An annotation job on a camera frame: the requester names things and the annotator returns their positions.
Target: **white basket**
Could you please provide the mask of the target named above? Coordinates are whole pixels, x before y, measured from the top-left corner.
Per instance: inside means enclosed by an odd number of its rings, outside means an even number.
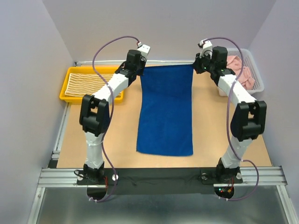
[[[247,49],[241,49],[244,57],[245,66],[249,67],[252,77],[255,79],[252,90],[247,90],[247,92],[252,95],[255,92],[262,92],[264,90],[264,85],[260,73],[256,67],[256,63],[253,60],[252,54]],[[241,54],[237,48],[228,48],[228,56],[238,56],[241,58]],[[225,97],[226,94],[218,88],[219,95]]]

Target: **yellow plastic bin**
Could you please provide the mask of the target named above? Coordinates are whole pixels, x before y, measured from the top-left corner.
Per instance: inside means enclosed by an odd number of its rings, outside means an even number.
[[[117,70],[118,67],[97,67],[97,71],[101,74],[114,74],[114,72]],[[82,103],[82,97],[69,97],[66,96],[64,93],[66,91],[66,87],[69,81],[69,76],[70,73],[79,73],[79,74],[95,74],[93,71],[92,67],[70,67],[67,70],[65,79],[64,79],[64,84],[61,88],[59,98],[61,100],[64,100],[67,103],[72,103],[72,104],[81,104]],[[121,103],[123,100],[123,91],[115,98],[114,102],[115,103]]]

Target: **gray wall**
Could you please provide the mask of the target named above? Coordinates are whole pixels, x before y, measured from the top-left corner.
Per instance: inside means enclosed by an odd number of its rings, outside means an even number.
[[[72,58],[41,0],[0,8],[0,223],[26,223],[53,150]]]
[[[75,61],[92,60],[112,38],[135,35],[152,47],[150,60],[192,60],[197,43],[230,37],[248,48],[275,0],[43,0]],[[226,42],[214,42],[230,47]],[[125,59],[132,40],[98,60]]]
[[[277,0],[250,46],[268,105],[263,134],[271,161],[282,165],[289,195],[299,213],[299,1]]]

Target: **beige striped cloth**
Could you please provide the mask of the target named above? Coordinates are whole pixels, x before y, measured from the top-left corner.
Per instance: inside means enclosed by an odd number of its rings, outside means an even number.
[[[113,74],[101,74],[107,81]],[[70,73],[65,95],[69,97],[83,97],[85,94],[92,95],[105,85],[97,74]]]

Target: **pink towel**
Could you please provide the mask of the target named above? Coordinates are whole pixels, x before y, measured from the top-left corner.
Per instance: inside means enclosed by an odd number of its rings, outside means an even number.
[[[228,56],[227,62],[227,68],[232,69],[235,72],[235,75],[238,76],[242,67],[241,59],[238,56]],[[243,72],[238,81],[246,90],[252,90],[255,80],[248,67],[244,66]]]

